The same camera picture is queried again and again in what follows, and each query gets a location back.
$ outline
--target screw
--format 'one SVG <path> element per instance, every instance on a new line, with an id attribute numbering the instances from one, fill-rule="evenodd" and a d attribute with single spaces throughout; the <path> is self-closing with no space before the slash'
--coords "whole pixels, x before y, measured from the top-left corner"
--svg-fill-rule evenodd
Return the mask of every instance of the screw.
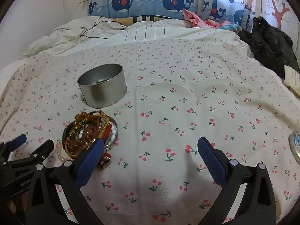
<path id="1" fill-rule="evenodd" d="M 64 162 L 65 167 L 69 167 L 71 165 L 72 165 L 72 161 L 70 161 L 70 160 L 67 160 L 67 161 Z"/>
<path id="2" fill-rule="evenodd" d="M 265 166 L 263 163 L 260 163 L 258 166 L 259 166 L 259 168 L 262 169 L 262 170 L 266 168 L 266 166 Z"/>
<path id="3" fill-rule="evenodd" d="M 38 165 L 36 166 L 36 169 L 40 171 L 40 170 L 43 169 L 43 167 L 44 167 L 44 166 L 43 166 L 42 164 L 38 164 Z"/>
<path id="4" fill-rule="evenodd" d="M 239 163 L 239 162 L 238 162 L 236 159 L 231 159 L 231 160 L 230 160 L 230 164 L 233 165 L 233 166 L 237 166 L 238 163 Z"/>

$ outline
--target cherry print bed sheet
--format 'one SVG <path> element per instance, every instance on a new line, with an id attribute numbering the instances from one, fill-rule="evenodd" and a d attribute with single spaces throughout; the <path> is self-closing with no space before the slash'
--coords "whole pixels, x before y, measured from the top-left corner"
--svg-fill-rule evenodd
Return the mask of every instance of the cherry print bed sheet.
<path id="1" fill-rule="evenodd" d="M 198 224 L 221 190 L 197 151 L 201 136 L 242 164 L 267 166 L 280 218 L 298 198 L 300 166 L 288 136 L 299 128 L 300 110 L 238 46 L 163 40 L 61 57 L 40 53 L 30 61 L 1 97 L 1 139 L 27 135 L 13 159 L 52 139 L 47 167 L 61 165 L 58 153 L 68 158 L 60 144 L 64 127 L 93 110 L 81 100 L 78 77 L 105 63 L 124 67 L 128 92 L 103 109 L 119 126 L 112 163 L 81 188 L 104 224 Z M 65 212 L 74 219 L 70 207 Z"/>

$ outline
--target blue rubber pad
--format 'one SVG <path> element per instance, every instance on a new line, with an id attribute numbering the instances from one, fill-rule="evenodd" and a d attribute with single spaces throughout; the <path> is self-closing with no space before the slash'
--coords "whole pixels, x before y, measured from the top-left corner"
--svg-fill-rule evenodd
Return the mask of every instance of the blue rubber pad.
<path id="1" fill-rule="evenodd" d="M 213 147 L 203 137 L 198 140 L 198 152 L 216 184 L 224 187 L 226 185 L 226 170 L 214 154 Z"/>
<path id="2" fill-rule="evenodd" d="M 84 186 L 88 183 L 95 167 L 97 166 L 100 157 L 103 154 L 104 143 L 101 139 L 97 139 L 95 144 L 89 150 L 89 153 L 79 166 L 76 172 L 76 186 L 80 189 L 81 186 Z"/>
<path id="3" fill-rule="evenodd" d="M 24 144 L 26 142 L 27 138 L 25 134 L 21 134 L 20 136 L 18 136 L 17 138 L 15 138 L 14 140 L 8 142 L 7 144 L 7 149 L 10 152 L 13 152 L 15 149 L 17 149 L 19 146 L 21 146 L 22 144 Z"/>

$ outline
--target bed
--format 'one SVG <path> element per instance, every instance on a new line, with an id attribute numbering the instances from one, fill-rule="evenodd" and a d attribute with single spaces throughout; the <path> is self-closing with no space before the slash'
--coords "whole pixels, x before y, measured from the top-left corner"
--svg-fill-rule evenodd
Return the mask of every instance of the bed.
<path id="1" fill-rule="evenodd" d="M 97 20 L 86 36 L 107 39 L 81 37 Z M 10 160 L 47 139 L 55 150 L 46 167 L 69 158 L 61 144 L 64 128 L 77 113 L 94 110 L 82 100 L 77 79 L 106 63 L 121 64 L 127 84 L 126 95 L 103 109 L 119 126 L 118 140 L 109 167 L 95 170 L 81 188 L 104 224 L 199 223 L 221 191 L 197 152 L 201 136 L 240 163 L 266 165 L 277 222 L 299 205 L 300 166 L 288 143 L 299 128 L 299 100 L 236 33 L 177 19 L 122 27 L 86 17 L 33 42 L 0 70 L 1 141 L 22 133 L 28 138 Z M 234 218 L 244 189 L 224 222 Z"/>

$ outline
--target white wall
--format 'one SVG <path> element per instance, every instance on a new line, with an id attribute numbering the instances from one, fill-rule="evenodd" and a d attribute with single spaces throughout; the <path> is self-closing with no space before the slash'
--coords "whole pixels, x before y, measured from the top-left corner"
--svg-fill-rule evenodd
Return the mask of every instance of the white wall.
<path id="1" fill-rule="evenodd" d="M 54 28 L 87 16 L 89 2 L 80 1 L 15 0 L 0 23 L 0 69 Z"/>

